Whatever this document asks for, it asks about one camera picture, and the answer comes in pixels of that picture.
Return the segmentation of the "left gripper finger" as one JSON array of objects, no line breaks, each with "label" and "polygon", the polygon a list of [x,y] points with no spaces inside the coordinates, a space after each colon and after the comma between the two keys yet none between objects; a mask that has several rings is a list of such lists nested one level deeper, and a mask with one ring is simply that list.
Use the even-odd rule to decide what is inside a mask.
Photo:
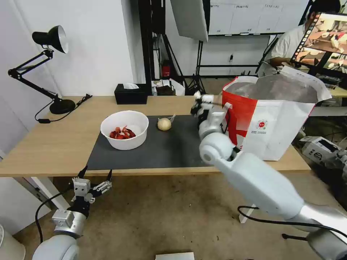
[{"label": "left gripper finger", "polygon": [[112,187],[112,169],[109,171],[107,178],[104,182],[94,186],[90,189],[90,193],[92,196],[101,196],[105,192],[107,192]]},{"label": "left gripper finger", "polygon": [[86,165],[82,170],[79,171],[76,177],[71,180],[71,189],[81,189],[86,190],[89,185],[89,181],[84,179],[85,173],[87,171],[88,165]]}]

